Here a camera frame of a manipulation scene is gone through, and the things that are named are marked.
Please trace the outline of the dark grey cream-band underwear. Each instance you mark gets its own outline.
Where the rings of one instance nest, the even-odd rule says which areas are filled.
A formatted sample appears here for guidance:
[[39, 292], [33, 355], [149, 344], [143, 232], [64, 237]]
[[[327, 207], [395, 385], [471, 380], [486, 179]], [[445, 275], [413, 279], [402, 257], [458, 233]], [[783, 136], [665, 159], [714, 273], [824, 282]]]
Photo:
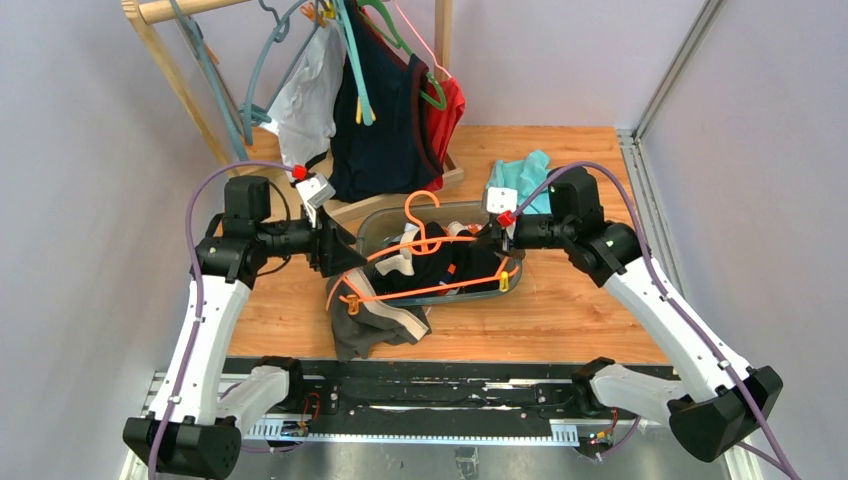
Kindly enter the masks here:
[[330, 304], [328, 312], [338, 361], [346, 362], [357, 357], [367, 359], [373, 346], [418, 343], [431, 333], [431, 327], [422, 307], [393, 307], [376, 300], [360, 303], [358, 312], [351, 314], [342, 297], [355, 291], [339, 275], [327, 281], [326, 291]]

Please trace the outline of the teal clip hanger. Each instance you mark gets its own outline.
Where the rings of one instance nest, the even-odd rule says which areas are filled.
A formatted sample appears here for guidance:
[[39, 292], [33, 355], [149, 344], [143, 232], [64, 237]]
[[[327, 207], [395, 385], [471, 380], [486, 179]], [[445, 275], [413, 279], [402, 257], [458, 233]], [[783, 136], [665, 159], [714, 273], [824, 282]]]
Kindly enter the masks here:
[[352, 113], [357, 125], [373, 126], [376, 111], [366, 85], [366, 69], [360, 48], [357, 26], [354, 22], [353, 3], [351, 1], [318, 1], [319, 18], [335, 22], [335, 29], [341, 38], [344, 61], [341, 67], [341, 83], [334, 100], [334, 120], [348, 127], [350, 122], [342, 120], [344, 113]]

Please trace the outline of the grey-blue clip hanger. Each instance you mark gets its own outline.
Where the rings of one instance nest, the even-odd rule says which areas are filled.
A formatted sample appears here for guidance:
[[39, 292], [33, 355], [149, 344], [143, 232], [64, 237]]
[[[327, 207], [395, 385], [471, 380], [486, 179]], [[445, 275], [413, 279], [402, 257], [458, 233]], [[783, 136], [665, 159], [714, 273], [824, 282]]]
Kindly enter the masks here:
[[238, 127], [237, 111], [224, 85], [222, 77], [213, 62], [210, 50], [202, 35], [199, 24], [187, 15], [179, 6], [179, 2], [170, 0], [169, 4], [175, 14], [176, 21], [186, 36], [187, 42], [200, 66], [201, 71], [215, 98], [216, 105], [224, 119], [227, 134], [238, 162], [248, 160], [248, 154], [243, 143], [242, 131]]

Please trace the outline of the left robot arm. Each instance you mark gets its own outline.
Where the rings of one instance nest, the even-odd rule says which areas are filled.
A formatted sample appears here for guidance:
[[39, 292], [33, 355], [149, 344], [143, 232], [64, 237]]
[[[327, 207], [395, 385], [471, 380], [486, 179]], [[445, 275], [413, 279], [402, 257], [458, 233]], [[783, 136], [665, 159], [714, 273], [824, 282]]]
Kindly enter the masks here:
[[364, 265], [354, 236], [324, 209], [334, 191], [321, 174], [296, 182], [301, 216], [271, 220], [272, 182], [239, 176], [224, 188], [224, 209], [200, 240], [187, 239], [190, 299], [163, 385], [141, 417], [123, 430], [149, 478], [172, 474], [225, 479], [244, 435], [274, 407], [300, 408], [307, 399], [300, 361], [262, 358], [225, 395], [220, 376], [235, 325], [260, 270], [272, 258], [304, 256], [324, 278]]

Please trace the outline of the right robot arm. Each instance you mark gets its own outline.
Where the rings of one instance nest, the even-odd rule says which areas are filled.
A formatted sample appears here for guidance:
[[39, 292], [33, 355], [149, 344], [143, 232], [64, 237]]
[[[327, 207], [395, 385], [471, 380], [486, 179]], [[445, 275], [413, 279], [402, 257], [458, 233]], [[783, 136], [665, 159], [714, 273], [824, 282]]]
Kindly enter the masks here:
[[714, 461], [767, 430], [782, 379], [769, 366], [752, 366], [709, 328], [662, 272], [636, 221], [605, 217], [600, 172], [592, 162], [550, 172], [538, 187], [548, 197], [545, 214], [530, 213], [513, 189], [486, 189], [482, 206], [489, 221], [478, 241], [509, 256], [563, 251], [633, 315], [675, 369], [668, 380], [597, 358], [572, 376], [582, 413], [632, 413], [668, 428], [694, 458]]

